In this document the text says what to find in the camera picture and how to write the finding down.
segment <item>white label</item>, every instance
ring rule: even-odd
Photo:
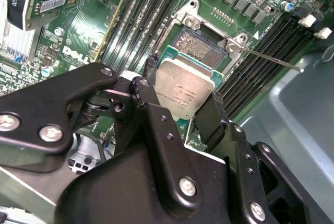
[[[40,13],[64,5],[66,0],[50,0],[42,3]]]

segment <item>screw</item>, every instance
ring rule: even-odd
[[[241,127],[239,127],[238,125],[235,125],[235,129],[236,129],[238,132],[242,133],[242,129],[241,129]]]
[[[265,145],[265,144],[262,144],[262,148],[266,151],[266,152],[270,152],[270,148]]]
[[[0,115],[0,131],[7,132],[16,129],[20,125],[20,120],[11,114]]]
[[[148,84],[148,82],[145,79],[141,79],[139,82],[146,87],[150,86],[150,84]]]
[[[235,51],[235,46],[234,45],[229,45],[228,50],[229,50],[229,52],[233,53]]]
[[[115,106],[114,106],[114,110],[116,113],[119,113],[123,110],[123,104],[122,103],[116,103]]]
[[[103,74],[105,74],[105,75],[108,75],[108,76],[112,76],[113,75],[113,73],[111,72],[111,70],[109,69],[109,68],[103,68],[103,69],[101,69],[101,72],[103,73]]]
[[[193,27],[195,25],[195,20],[193,18],[187,18],[186,24],[188,27]]]
[[[57,126],[45,126],[39,134],[41,139],[46,142],[57,142],[63,138],[63,131]]]
[[[266,215],[265,215],[265,212],[263,211],[263,209],[260,207],[260,205],[257,204],[256,202],[252,202],[250,206],[251,206],[250,209],[251,209],[254,217],[256,219],[258,219],[259,221],[265,221]]]
[[[196,194],[196,186],[191,180],[187,178],[181,178],[179,185],[182,193],[185,195],[194,196]]]

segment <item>black plastic bracket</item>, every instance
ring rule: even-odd
[[[14,115],[19,125],[1,132],[0,165],[35,172],[59,168],[72,145],[73,127],[85,98],[112,87],[117,79],[114,71],[93,63],[1,97],[0,114]],[[61,130],[59,140],[47,142],[40,137],[40,130],[48,125]]]
[[[230,123],[222,142],[211,152],[229,166],[229,214],[234,223],[278,223],[271,214],[255,153],[248,147],[241,127]],[[264,220],[252,212],[260,206]]]
[[[195,114],[195,124],[200,130],[200,140],[211,152],[224,138],[229,119],[225,114],[223,99],[218,93],[212,93]]]
[[[121,125],[123,133],[118,124],[115,125],[120,137],[116,140],[115,154],[145,141],[161,204],[177,218],[189,217],[202,204],[203,192],[172,115],[160,106],[153,85],[147,79],[134,78],[130,91],[137,110],[128,127]],[[195,195],[188,196],[181,190],[181,178],[194,184]]]

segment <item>motherboard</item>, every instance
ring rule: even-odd
[[[92,62],[141,74],[156,54],[160,101],[204,150],[189,120],[209,94],[239,119],[289,70],[256,53],[293,65],[329,37],[333,17],[334,0],[0,0],[0,96]],[[88,130],[114,138],[111,119]]]

